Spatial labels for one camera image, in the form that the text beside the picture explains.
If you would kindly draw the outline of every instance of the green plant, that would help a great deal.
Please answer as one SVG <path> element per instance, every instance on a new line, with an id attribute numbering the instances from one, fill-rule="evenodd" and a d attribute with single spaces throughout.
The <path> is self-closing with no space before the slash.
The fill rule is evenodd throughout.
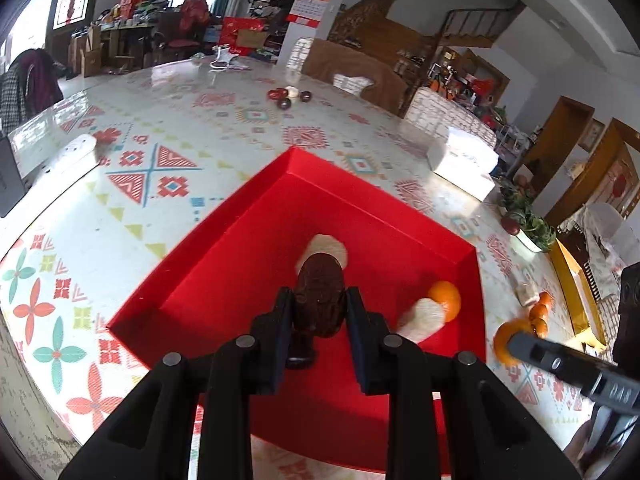
<path id="1" fill-rule="evenodd" d="M 514 219 L 529 239 L 545 253 L 556 242 L 556 229 L 531 211 L 532 196 L 529 191 L 521 193 L 507 180 L 500 183 L 500 192 L 507 210 L 505 216 Z"/>

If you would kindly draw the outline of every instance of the patterned tablecloth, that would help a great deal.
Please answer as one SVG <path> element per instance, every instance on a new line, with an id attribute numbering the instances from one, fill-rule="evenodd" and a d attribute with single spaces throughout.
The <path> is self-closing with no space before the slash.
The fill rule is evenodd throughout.
<path id="1" fill-rule="evenodd" d="M 573 336 L 549 259 L 500 227 L 491 206 L 431 173 L 428 136 L 360 98 L 302 76 L 308 104 L 280 111 L 267 90 L 293 74 L 254 60 L 248 72 L 211 73 L 190 61 L 123 76 L 76 94 L 14 135 L 30 146 L 80 133 L 99 141 L 100 165 L 49 207 L 0 264 L 0 301 L 26 367 L 82 443 L 145 375 L 106 322 L 168 251 L 226 197 L 289 146 L 301 146 L 386 190 L 478 251 L 488 366 L 564 447 L 589 415 L 576 388 L 529 365 L 505 368 L 495 330 L 522 313 L 509 276 L 556 298 L 549 339 Z M 198 455 L 198 411 L 192 472 Z M 257 478 L 375 476 L 306 459 L 254 439 Z"/>

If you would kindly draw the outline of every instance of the orange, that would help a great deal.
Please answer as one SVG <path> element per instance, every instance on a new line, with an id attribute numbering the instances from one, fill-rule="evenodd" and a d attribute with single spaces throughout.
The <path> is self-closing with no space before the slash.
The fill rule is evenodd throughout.
<path id="1" fill-rule="evenodd" d="M 441 304 L 445 323 L 456 319 L 460 312 L 460 292 L 451 282 L 435 282 L 427 292 L 427 298 Z"/>
<path id="2" fill-rule="evenodd" d="M 544 339 L 549 333 L 549 327 L 546 325 L 546 321 L 544 319 L 534 319 L 531 321 L 531 325 L 540 339 Z"/>
<path id="3" fill-rule="evenodd" d="M 556 304 L 554 298 L 546 290 L 540 292 L 540 300 L 538 303 L 544 303 L 549 310 L 552 310 Z"/>
<path id="4" fill-rule="evenodd" d="M 494 352 L 498 361 L 505 366 L 515 366 L 520 364 L 520 361 L 513 357 L 507 350 L 507 343 L 509 339 L 516 332 L 528 332 L 533 333 L 533 327 L 531 323 L 526 319 L 512 319 L 506 323 L 502 323 L 494 336 Z"/>
<path id="5" fill-rule="evenodd" d="M 531 310 L 529 310 L 529 321 L 533 322 L 535 319 L 549 318 L 549 309 L 544 303 L 536 303 Z"/>

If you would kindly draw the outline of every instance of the white round object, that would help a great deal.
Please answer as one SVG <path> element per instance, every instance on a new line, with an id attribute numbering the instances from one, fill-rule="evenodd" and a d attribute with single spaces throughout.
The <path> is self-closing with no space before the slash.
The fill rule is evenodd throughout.
<path id="1" fill-rule="evenodd" d="M 444 326 L 444 310 L 436 301 L 422 298 L 398 320 L 396 333 L 414 343 L 431 337 Z"/>
<path id="2" fill-rule="evenodd" d="M 338 260 L 343 270 L 347 266 L 347 248 L 332 236 L 316 235 L 311 238 L 311 241 L 306 246 L 305 252 L 296 263 L 296 274 L 300 273 L 300 269 L 306 262 L 306 259 L 316 253 L 330 254 Z"/>
<path id="3" fill-rule="evenodd" d="M 285 86 L 289 92 L 289 99 L 296 99 L 300 95 L 300 91 L 295 86 Z"/>

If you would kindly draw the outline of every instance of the white pot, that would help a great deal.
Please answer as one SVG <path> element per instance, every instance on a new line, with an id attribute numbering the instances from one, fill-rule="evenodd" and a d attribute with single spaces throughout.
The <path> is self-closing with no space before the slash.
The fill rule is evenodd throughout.
<path id="1" fill-rule="evenodd" d="M 542 249 L 540 249 L 535 243 L 533 243 L 524 231 L 520 231 L 518 234 L 516 234 L 516 238 L 520 240 L 522 244 L 532 253 L 542 252 Z"/>

